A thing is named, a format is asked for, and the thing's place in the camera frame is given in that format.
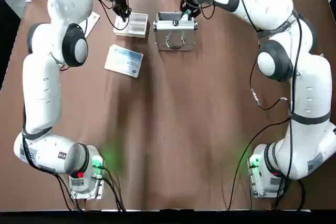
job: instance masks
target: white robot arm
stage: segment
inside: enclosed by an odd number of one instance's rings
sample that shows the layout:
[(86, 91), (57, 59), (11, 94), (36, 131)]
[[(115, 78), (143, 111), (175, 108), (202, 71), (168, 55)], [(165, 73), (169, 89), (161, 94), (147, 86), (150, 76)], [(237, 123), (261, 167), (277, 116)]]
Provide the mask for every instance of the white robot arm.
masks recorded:
[(296, 13), (292, 0), (182, 0), (183, 18), (197, 16), (202, 3), (218, 6), (263, 30), (260, 34), (269, 39), (259, 48), (259, 70), (271, 79), (290, 81), (294, 90), (291, 134), (288, 126), (284, 139), (258, 145), (249, 158), (254, 197), (275, 198), (289, 167), (289, 178), (301, 179), (336, 152), (336, 126), (329, 121), (330, 65), (323, 56), (310, 54), (316, 30)]
[[(88, 55), (78, 24), (91, 15), (92, 1), (48, 0), (51, 23), (30, 28), (23, 64), (23, 131), (14, 143), (19, 159), (48, 173), (68, 174), (71, 191), (86, 199), (101, 198), (101, 181), (95, 177), (102, 174), (103, 159), (94, 146), (52, 134), (51, 128), (61, 117), (59, 65), (81, 66)], [(125, 0), (108, 1), (123, 18), (130, 15)]]

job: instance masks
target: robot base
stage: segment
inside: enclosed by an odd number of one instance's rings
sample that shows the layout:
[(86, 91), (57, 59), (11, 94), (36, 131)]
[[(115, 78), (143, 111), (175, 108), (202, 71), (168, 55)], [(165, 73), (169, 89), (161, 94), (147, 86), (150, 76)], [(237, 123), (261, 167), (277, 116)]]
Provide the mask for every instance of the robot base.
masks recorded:
[(262, 172), (259, 169), (260, 163), (260, 155), (254, 154), (250, 158), (247, 159), (247, 169), (248, 169), (248, 180), (251, 188), (251, 194), (254, 198), (276, 198), (277, 197), (277, 189), (274, 192), (269, 192), (264, 190), (263, 181), (261, 179)]
[(87, 148), (90, 160), (83, 178), (69, 176), (71, 195), (74, 199), (101, 199), (104, 180), (97, 178), (104, 177), (104, 170), (97, 167), (104, 167), (105, 163), (93, 145), (87, 145)]

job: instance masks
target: brown table surface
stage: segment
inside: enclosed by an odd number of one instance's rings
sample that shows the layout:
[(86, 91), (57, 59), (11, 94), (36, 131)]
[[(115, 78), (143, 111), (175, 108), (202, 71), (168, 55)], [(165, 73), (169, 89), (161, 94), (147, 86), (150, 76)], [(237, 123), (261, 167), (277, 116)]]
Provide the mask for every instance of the brown table surface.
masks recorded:
[[(327, 0), (293, 0), (319, 33), (317, 52), (324, 52), (336, 74), (336, 27)], [(207, 21), (200, 16), (192, 52), (158, 52), (152, 22), (157, 12), (178, 10), (180, 0), (130, 0), (134, 12), (147, 13), (145, 39), (118, 37), (98, 2), (101, 15), (88, 37), (84, 66), (61, 73), (62, 118), (54, 132), (95, 145), (122, 181), (128, 209), (224, 209), (233, 176), (245, 146), (269, 123), (287, 117), (285, 104), (261, 111), (249, 89), (249, 74), (257, 53), (253, 28), (219, 8)], [(111, 20), (115, 15), (109, 12)], [(22, 127), (22, 64), (27, 55), (27, 31), (35, 22), (50, 22), (47, 0), (26, 5), (7, 75), (0, 92), (0, 211), (65, 209), (55, 178), (17, 159), (13, 144)], [(108, 71), (109, 47), (117, 44), (144, 54), (137, 79)], [(253, 87), (264, 106), (289, 95), (289, 84), (271, 81), (256, 68)], [(287, 125), (265, 131), (251, 146), (284, 136)], [(305, 208), (335, 208), (336, 158), (303, 179)], [(233, 209), (249, 208), (246, 162), (243, 159), (233, 196)], [(295, 209), (300, 190), (293, 182), (280, 205)], [(115, 208), (108, 187), (103, 200), (87, 208)], [(270, 200), (253, 200), (255, 208), (270, 208)]]

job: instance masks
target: metal case handle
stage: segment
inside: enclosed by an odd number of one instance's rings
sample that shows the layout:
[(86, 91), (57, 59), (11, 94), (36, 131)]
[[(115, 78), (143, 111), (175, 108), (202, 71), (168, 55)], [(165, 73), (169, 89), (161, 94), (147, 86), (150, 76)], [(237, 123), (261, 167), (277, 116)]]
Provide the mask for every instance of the metal case handle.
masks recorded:
[(171, 46), (169, 45), (169, 35), (166, 36), (166, 45), (170, 48), (170, 49), (173, 49), (173, 50), (179, 50), (181, 49), (183, 46), (184, 46), (184, 43), (185, 43), (185, 40), (184, 40), (184, 36), (182, 35), (181, 39), (182, 39), (182, 46), (180, 47), (174, 47), (174, 46)]

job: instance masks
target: sticker label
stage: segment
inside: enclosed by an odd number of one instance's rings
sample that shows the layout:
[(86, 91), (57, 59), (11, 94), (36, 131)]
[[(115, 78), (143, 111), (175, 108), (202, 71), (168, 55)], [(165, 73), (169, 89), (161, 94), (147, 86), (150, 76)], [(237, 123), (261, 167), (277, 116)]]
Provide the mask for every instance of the sticker label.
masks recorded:
[(59, 153), (58, 153), (58, 158), (60, 158), (60, 159), (65, 159), (66, 157), (67, 157), (67, 154), (64, 153), (64, 152), (59, 152)]
[[(30, 154), (30, 159), (33, 161), (34, 164), (36, 164), (36, 153), (37, 150), (33, 148), (28, 148), (29, 154)], [(20, 158), (27, 161), (25, 151), (23, 150), (23, 144), (20, 145)]]
[(322, 153), (319, 152), (319, 154), (316, 155), (316, 157), (307, 162), (308, 165), (308, 174), (311, 174), (316, 168), (318, 168), (323, 162), (323, 156)]
[(270, 184), (278, 186), (280, 185), (280, 182), (281, 182), (281, 178), (271, 178)]
[(83, 186), (84, 185), (84, 179), (78, 178), (78, 179), (71, 179), (71, 186)]

